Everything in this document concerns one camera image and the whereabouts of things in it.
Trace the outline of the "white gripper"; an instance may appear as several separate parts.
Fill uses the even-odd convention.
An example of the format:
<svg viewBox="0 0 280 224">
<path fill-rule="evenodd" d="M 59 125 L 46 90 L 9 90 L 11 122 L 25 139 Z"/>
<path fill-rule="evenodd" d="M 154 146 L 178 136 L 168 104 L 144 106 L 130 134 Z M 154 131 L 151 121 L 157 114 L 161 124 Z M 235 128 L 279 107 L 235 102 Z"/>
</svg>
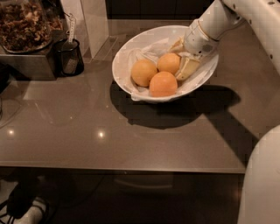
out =
<svg viewBox="0 0 280 224">
<path fill-rule="evenodd" d="M 185 50 L 194 56 L 204 58 L 213 53 L 219 42 L 209 38 L 201 29 L 198 19 L 195 19 L 185 31 L 183 38 L 179 38 L 168 50 L 169 53 L 183 53 Z M 200 62 L 196 59 L 182 57 L 179 69 L 175 74 L 178 81 L 184 81 L 197 71 Z"/>
</svg>

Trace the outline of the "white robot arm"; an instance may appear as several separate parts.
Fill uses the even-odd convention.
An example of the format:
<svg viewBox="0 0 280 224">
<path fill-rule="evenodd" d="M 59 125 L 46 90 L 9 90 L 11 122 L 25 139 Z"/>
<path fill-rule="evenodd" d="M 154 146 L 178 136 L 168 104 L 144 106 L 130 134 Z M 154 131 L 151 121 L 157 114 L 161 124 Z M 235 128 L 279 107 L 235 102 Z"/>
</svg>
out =
<svg viewBox="0 0 280 224">
<path fill-rule="evenodd" d="M 280 73 L 280 3 L 277 0 L 214 0 L 172 46 L 206 56 L 222 35 L 247 21 Z M 248 161 L 237 224 L 280 224 L 280 126 L 265 134 Z"/>
</svg>

